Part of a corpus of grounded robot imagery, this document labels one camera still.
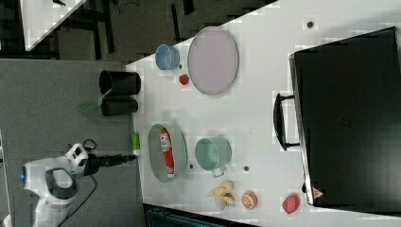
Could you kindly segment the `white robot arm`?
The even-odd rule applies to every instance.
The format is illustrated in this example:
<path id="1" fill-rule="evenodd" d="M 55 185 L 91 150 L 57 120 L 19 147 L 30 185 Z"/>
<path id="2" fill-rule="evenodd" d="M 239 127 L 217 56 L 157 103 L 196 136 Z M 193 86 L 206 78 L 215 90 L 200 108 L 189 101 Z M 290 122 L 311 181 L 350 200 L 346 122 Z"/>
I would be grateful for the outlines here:
<path id="1" fill-rule="evenodd" d="M 69 216 L 78 193 L 77 179 L 91 176 L 101 167 L 133 161 L 135 155 L 64 155 L 23 165 L 23 188 L 39 197 L 32 227 L 58 227 Z"/>

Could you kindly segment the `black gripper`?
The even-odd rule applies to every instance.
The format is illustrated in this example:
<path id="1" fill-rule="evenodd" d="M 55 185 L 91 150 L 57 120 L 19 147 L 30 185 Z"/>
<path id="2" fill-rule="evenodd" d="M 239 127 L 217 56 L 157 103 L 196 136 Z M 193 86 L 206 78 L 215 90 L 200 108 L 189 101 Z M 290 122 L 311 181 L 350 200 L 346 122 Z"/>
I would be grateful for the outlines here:
<path id="1" fill-rule="evenodd" d="M 90 153 L 86 162 L 83 175 L 96 174 L 101 167 L 117 166 L 122 163 L 130 163 L 136 160 L 136 155 L 104 155 L 96 156 Z"/>

